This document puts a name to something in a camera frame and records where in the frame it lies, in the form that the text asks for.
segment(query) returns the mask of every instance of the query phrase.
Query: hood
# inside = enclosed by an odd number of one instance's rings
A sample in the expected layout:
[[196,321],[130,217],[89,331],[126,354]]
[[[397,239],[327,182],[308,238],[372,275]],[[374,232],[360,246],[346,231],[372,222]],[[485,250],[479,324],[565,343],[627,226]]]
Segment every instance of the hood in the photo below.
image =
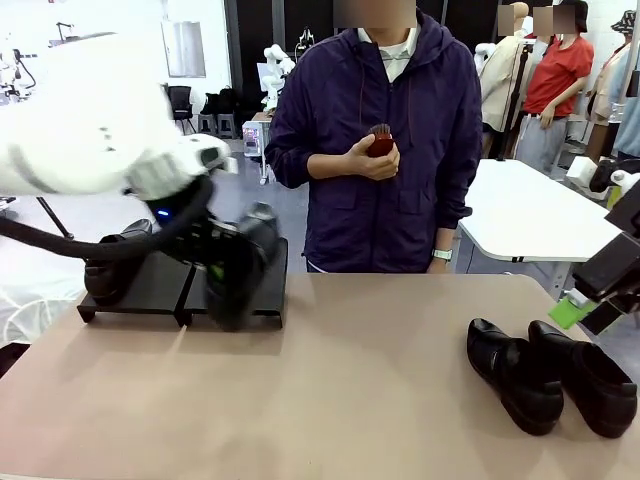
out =
[[[443,27],[429,15],[422,13],[418,8],[416,8],[416,17],[418,25],[420,25],[420,34],[418,35],[416,51],[411,58],[411,64],[414,67],[431,63],[455,41],[447,27]],[[360,40],[356,28],[345,30],[338,35],[338,38],[341,42],[346,43],[352,50],[371,45]]]

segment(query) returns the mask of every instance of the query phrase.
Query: black platform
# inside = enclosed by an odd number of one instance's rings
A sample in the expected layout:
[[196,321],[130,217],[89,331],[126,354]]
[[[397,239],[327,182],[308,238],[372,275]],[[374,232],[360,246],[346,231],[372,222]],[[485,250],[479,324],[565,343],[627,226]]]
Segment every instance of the black platform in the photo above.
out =
[[[245,319],[242,330],[279,330],[283,326],[284,295],[287,281],[287,262],[289,243],[281,238],[278,245],[278,257],[267,271],[260,290],[256,292],[251,305],[252,314]],[[193,315],[207,315],[205,299],[205,272],[198,270],[182,315],[191,324]]]
[[[283,326],[284,295],[289,244],[281,238],[276,262],[267,271],[253,299],[252,315],[243,330],[277,330]],[[82,319],[89,323],[99,312],[171,315],[178,325],[191,325],[194,315],[207,315],[204,275],[191,265],[156,252],[144,261],[122,300],[98,305],[90,295],[78,305]]]

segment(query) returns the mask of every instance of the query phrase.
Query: beige coat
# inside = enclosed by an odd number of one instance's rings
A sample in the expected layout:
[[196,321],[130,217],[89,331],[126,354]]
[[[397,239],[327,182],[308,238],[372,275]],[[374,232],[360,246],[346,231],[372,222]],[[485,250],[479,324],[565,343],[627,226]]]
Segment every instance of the beige coat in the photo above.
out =
[[620,64],[622,57],[629,51],[631,45],[627,45],[618,53],[613,55],[609,62],[600,71],[596,83],[591,89],[592,95],[595,95],[591,115],[587,112],[587,120],[594,122],[596,125],[608,125],[609,116],[611,115],[611,103],[609,102],[609,91],[611,82],[613,81],[616,67]]
[[[515,88],[520,67],[520,54],[524,48],[524,44],[521,43],[524,35],[524,30],[519,30],[515,35],[506,37],[498,43],[495,52],[489,57],[479,74],[482,88],[482,121],[498,132],[505,130],[511,93]],[[528,77],[530,68],[531,55],[529,55],[525,66],[523,79]],[[520,102],[524,99],[523,92],[526,92],[526,82],[524,81],[520,85]],[[516,108],[514,123],[519,111],[520,109]]]

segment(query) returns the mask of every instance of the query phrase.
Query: black shoe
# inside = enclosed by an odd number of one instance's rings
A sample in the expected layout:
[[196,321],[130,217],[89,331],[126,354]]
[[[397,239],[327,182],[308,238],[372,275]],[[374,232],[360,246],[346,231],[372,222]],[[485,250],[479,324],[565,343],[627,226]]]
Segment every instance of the black shoe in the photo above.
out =
[[469,324],[471,366],[499,394],[513,421],[531,435],[545,435],[564,407],[560,376],[522,338],[511,338],[477,318]]
[[589,428],[608,438],[621,436],[636,416],[637,386],[600,347],[570,339],[536,320],[529,339],[558,368],[562,385]]
[[[100,243],[115,243],[122,240],[150,235],[149,220],[138,220],[118,235],[108,235]],[[84,267],[84,286],[99,305],[113,305],[129,289],[145,257],[128,258],[114,262],[89,260]]]

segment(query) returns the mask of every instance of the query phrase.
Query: purple jacket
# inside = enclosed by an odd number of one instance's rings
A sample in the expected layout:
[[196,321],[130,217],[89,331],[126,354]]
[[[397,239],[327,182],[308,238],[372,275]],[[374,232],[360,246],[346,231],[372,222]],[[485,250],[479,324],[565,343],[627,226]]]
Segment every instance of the purple jacket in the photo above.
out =
[[[349,29],[300,59],[271,123],[268,163],[279,182],[309,182],[305,256],[328,272],[424,273],[438,228],[471,214],[465,196],[481,154],[480,83],[469,50],[418,11],[416,52],[389,83],[377,45]],[[376,182],[314,180],[314,153],[343,154],[387,123],[398,174]]]

